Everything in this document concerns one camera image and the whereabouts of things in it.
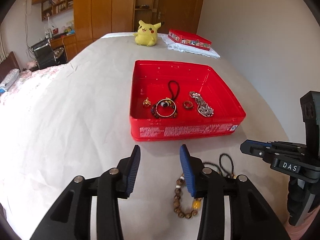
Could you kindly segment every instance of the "black label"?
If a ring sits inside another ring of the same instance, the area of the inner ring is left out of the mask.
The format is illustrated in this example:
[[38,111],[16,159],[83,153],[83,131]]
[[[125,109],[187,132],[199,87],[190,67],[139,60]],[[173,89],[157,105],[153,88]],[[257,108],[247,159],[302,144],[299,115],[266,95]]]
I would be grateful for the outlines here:
[[299,173],[301,166],[289,162],[280,161],[279,168]]

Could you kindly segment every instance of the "plush toy face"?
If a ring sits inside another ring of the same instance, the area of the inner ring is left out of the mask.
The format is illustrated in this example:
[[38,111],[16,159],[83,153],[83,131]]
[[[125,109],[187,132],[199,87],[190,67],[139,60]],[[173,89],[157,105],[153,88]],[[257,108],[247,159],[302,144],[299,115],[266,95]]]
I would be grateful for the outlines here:
[[155,25],[144,23],[143,21],[139,21],[138,34],[139,35],[156,35],[157,30],[161,27],[161,23],[157,23]]

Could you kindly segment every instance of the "silver bolt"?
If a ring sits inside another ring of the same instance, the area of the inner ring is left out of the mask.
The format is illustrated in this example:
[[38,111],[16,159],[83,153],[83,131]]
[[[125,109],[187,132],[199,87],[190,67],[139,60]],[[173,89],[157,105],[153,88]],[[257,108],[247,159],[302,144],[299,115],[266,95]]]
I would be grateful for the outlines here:
[[119,170],[118,170],[117,168],[112,168],[112,169],[109,171],[109,173],[110,173],[111,175],[116,175],[116,174],[119,173]]
[[208,167],[205,167],[205,168],[202,169],[202,172],[204,174],[210,174],[212,172],[212,170],[210,168],[208,168]]
[[240,175],[240,176],[238,177],[238,179],[239,179],[239,181],[241,181],[241,182],[246,182],[246,181],[248,180],[247,176],[245,176],[245,175]]
[[73,181],[75,183],[79,183],[79,182],[83,181],[83,177],[82,176],[76,176]]

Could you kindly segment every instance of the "white wall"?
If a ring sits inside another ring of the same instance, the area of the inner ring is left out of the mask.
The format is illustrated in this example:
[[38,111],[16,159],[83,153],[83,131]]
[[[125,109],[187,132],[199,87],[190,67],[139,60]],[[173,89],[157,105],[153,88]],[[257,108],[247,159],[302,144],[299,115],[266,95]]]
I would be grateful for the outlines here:
[[305,142],[300,97],[320,91],[320,27],[303,0],[204,0],[198,34],[263,96],[290,141]]
[[[27,56],[25,10],[26,0],[16,0],[1,24],[5,50],[7,53],[14,52],[21,69],[25,68],[26,63],[32,60]],[[73,20],[73,10],[53,17],[50,22],[60,31],[61,27],[71,20]],[[31,5],[31,0],[27,1],[27,23],[28,45],[32,46],[39,39],[44,38],[44,31],[48,28],[48,21],[41,21],[41,4]]]

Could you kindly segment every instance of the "wooden headboard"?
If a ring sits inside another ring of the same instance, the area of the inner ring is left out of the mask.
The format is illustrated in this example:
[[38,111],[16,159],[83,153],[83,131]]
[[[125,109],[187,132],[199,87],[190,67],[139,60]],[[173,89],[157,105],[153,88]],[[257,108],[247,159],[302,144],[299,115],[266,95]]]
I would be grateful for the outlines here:
[[14,56],[13,51],[11,51],[9,53],[9,56],[2,63],[0,63],[0,83],[3,81],[5,76],[9,73],[9,71],[14,68],[20,69],[17,59]]

